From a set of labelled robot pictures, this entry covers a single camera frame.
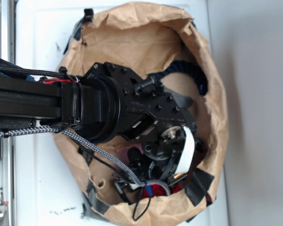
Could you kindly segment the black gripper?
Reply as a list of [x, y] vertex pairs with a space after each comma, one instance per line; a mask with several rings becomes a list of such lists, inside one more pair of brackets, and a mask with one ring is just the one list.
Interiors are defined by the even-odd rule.
[[191, 167], [205, 151], [205, 140], [195, 128], [171, 127], [155, 142], [123, 142], [115, 153], [142, 182], [159, 180], [171, 194], [182, 189]]

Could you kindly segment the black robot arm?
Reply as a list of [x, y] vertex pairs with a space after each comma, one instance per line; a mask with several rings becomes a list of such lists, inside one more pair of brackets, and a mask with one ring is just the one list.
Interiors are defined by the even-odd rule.
[[92, 159], [113, 170], [114, 190], [142, 196], [170, 194], [187, 177], [203, 142], [197, 124], [176, 93], [161, 78], [174, 72], [202, 70], [175, 61], [162, 73], [142, 79], [132, 69], [95, 63], [84, 76], [29, 70], [0, 59], [0, 137], [42, 131], [63, 133]]

